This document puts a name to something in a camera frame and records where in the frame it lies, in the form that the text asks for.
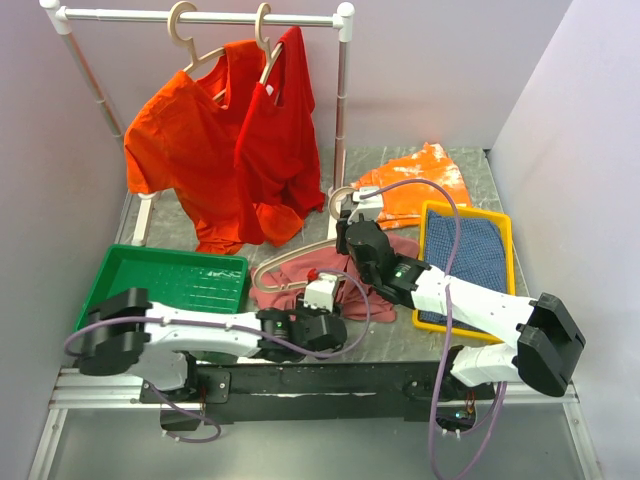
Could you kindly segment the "green plastic tray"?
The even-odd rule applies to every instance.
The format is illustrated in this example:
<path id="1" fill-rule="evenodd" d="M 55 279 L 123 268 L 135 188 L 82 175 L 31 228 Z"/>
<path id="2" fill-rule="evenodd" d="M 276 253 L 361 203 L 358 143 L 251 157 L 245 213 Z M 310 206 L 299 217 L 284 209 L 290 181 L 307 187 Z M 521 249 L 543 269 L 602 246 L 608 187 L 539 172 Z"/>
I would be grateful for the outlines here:
<path id="1" fill-rule="evenodd" d="M 75 328 L 87 325 L 90 307 L 130 288 L 143 288 L 151 301 L 178 309 L 238 313 L 248 284 L 249 265 L 242 256 L 114 244 L 104 256 Z"/>

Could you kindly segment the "dusty pink t shirt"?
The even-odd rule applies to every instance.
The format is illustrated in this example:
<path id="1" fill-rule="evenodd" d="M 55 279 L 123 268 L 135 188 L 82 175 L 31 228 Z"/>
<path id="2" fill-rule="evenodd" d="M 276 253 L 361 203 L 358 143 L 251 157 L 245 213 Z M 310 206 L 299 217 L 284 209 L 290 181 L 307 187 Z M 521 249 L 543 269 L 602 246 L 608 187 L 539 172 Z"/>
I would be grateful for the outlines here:
<path id="1" fill-rule="evenodd" d="M 416 240 L 393 233 L 389 234 L 388 237 L 396 253 L 411 258 L 418 256 L 419 244 Z M 346 271 L 354 278 L 360 279 L 351 259 L 348 256 L 338 254 L 335 247 L 330 246 L 282 264 L 279 269 L 266 273 L 263 276 L 263 281 L 267 285 L 303 281 L 307 280 L 307 275 L 312 269 L 324 268 Z M 380 297 L 371 286 L 363 284 L 363 287 L 369 300 L 371 321 L 380 323 L 394 322 L 396 313 L 393 305 Z M 249 290 L 249 297 L 257 304 L 259 309 L 274 307 L 289 310 L 295 307 L 296 297 L 303 292 L 304 289 L 295 289 L 267 294 L 258 291 L 252 286 Z M 347 319 L 366 320 L 364 300 L 358 289 L 351 282 L 344 281 L 340 284 L 335 300 L 342 306 L 343 315 Z"/>

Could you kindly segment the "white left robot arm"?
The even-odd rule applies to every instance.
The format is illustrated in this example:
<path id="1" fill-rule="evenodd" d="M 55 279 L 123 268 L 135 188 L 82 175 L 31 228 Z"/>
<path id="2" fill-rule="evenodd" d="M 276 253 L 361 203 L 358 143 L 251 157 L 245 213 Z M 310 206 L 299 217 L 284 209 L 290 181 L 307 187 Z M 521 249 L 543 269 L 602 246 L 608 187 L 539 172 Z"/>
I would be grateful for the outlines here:
<path id="1" fill-rule="evenodd" d="M 82 374 L 135 375 L 178 402 L 198 392 L 196 353 L 299 362 L 333 355 L 347 340 L 337 312 L 306 307 L 236 314 L 181 310 L 151 301 L 143 288 L 91 306 L 86 320 L 74 335 Z"/>

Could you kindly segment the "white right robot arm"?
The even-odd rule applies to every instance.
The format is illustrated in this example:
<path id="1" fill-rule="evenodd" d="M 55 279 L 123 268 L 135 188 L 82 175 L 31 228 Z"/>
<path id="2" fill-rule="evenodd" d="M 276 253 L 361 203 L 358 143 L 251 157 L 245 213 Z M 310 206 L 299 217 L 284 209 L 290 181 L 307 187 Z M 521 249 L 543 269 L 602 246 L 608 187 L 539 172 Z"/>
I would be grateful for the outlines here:
<path id="1" fill-rule="evenodd" d="M 362 283 L 394 305 L 450 315 L 498 338 L 485 347 L 456 347 L 437 378 L 449 398 L 471 387 L 521 381 L 537 392 L 563 396 L 586 339 L 558 297 L 501 293 L 399 254 L 373 220 L 346 215 L 336 225 L 336 250 L 349 256 Z"/>

